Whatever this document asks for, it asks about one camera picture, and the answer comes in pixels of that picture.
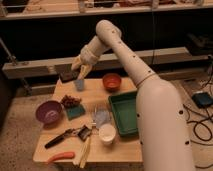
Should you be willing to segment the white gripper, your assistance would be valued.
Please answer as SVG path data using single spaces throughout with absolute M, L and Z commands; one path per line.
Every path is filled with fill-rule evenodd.
M 84 79 L 92 70 L 91 65 L 95 65 L 100 58 L 99 50 L 85 45 L 80 51 L 80 57 L 74 58 L 71 69 L 76 70 L 80 68 L 78 75 L 79 79 Z

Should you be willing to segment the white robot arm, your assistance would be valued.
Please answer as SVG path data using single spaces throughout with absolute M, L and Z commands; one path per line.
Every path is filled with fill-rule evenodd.
M 178 90 L 158 76 L 121 39 L 112 22 L 101 20 L 96 35 L 71 68 L 85 78 L 100 56 L 112 50 L 137 88 L 136 114 L 145 171 L 196 171 L 184 107 Z

